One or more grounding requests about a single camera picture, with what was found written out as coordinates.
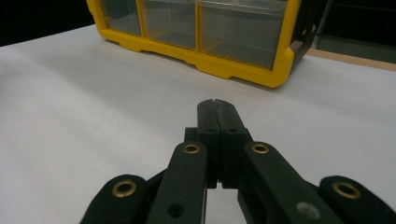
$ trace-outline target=white surface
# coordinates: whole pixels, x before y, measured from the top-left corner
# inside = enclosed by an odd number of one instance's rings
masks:
[[[0,48],[1,223],[78,223],[111,178],[159,173],[206,99],[306,180],[359,181],[396,208],[396,73],[305,56],[276,90],[106,42],[94,26]],[[209,190],[206,223],[244,223]]]

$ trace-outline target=dark background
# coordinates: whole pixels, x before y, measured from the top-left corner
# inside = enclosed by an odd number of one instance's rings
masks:
[[[0,46],[93,24],[85,0],[7,0],[0,6]]]
[[[396,46],[396,0],[333,0],[323,34]]]
[[[0,6],[0,22],[4,46],[90,25],[93,19],[85,0],[8,0]],[[323,34],[396,46],[396,1],[334,0]]]

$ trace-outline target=storage organizer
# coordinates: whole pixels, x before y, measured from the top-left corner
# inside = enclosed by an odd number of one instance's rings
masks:
[[[316,33],[310,0],[87,0],[98,32],[223,78],[277,87]]]

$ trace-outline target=brass screw insert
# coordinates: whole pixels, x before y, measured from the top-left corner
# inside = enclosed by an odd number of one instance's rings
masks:
[[[183,151],[190,154],[197,153],[199,150],[200,148],[197,145],[186,145],[183,147]]]
[[[332,184],[332,188],[348,199],[358,199],[361,196],[361,192],[357,188],[346,182],[335,182]]]
[[[251,149],[260,154],[265,154],[270,151],[270,148],[264,144],[255,144],[251,146]]]
[[[121,180],[113,187],[113,195],[117,198],[128,197],[136,191],[136,183],[130,179]]]

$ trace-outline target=yellow plastic frame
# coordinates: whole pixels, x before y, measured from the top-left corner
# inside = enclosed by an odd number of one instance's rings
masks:
[[[247,63],[240,63],[208,55],[200,51],[201,34],[201,7],[195,4],[195,42],[196,50],[183,49],[180,47],[163,44],[146,37],[143,2],[136,0],[142,36],[127,35],[122,32],[108,29],[99,0],[87,0],[87,4],[95,21],[99,34],[104,38],[119,43],[126,49],[133,51],[152,51],[180,59],[186,63],[193,64],[199,71],[217,77],[230,78],[238,77],[247,81],[258,83],[263,86],[275,88],[289,78],[294,53],[290,48],[291,36],[301,0],[289,0],[285,9],[282,28],[280,31],[279,42],[276,49],[276,56],[273,69],[266,69]]]

